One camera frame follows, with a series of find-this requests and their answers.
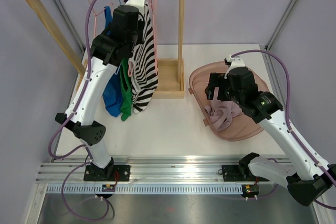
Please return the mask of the pale pink tank top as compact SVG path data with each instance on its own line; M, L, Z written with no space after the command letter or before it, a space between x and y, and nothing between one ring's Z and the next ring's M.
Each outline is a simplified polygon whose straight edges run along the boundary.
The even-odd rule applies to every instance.
M211 125L216 132L228 128L233 118L242 115L241 108L233 101L211 100L210 105L204 106Z

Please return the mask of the pink wire hanger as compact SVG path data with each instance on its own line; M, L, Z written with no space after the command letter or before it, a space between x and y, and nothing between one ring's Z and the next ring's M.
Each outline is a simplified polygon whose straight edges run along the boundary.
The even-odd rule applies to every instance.
M155 73L158 74L158 53L157 53L157 30L156 30L156 1L150 0L151 12L152 12L152 27L154 38L154 56L155 56Z

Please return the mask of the black white striped tank top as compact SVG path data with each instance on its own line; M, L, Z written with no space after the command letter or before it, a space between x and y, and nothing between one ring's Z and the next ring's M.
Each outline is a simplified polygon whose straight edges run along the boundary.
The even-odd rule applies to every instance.
M129 63L132 66L130 79L132 85L133 112L136 114L146 109L152 99L153 93L158 87L154 32L148 3L145 3L144 10L144 43L135 46L133 56L129 59Z

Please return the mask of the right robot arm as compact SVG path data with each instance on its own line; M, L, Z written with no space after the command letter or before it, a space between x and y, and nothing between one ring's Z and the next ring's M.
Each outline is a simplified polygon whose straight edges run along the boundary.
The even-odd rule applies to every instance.
M244 180L262 177L286 189L294 200L309 206L330 189L335 182L335 165L311 149L309 144L290 129L282 104L268 91L260 91L254 74L247 67L226 73L212 72L205 88L208 100L233 101L242 112L259 124L290 159L281 165L250 153L238 163Z

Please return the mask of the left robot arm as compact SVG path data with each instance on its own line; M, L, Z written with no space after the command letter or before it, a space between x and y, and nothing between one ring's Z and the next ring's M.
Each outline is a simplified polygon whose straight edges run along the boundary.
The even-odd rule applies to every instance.
M133 54L143 42L145 6L121 5L113 11L112 21L94 38L88 53L87 71L71 105L55 120L64 124L80 139L92 156L86 168L85 181L108 181L114 178L114 161L108 153L103 137L106 127L95 121L95 113L103 92L116 73L121 61Z

